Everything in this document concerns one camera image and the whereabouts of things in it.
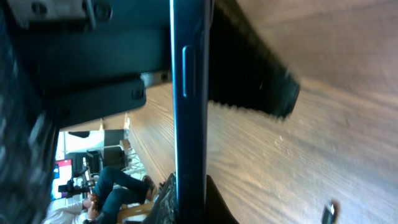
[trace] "floor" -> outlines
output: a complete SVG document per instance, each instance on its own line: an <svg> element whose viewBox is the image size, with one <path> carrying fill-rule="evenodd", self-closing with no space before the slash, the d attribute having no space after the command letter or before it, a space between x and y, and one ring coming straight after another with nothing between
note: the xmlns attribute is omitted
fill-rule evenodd
<svg viewBox="0 0 398 224"><path fill-rule="evenodd" d="M240 223L338 223L398 217L398 2L239 0L302 86L281 123L209 104L208 173ZM130 138L148 174L174 168L171 85L147 91Z"/></svg>

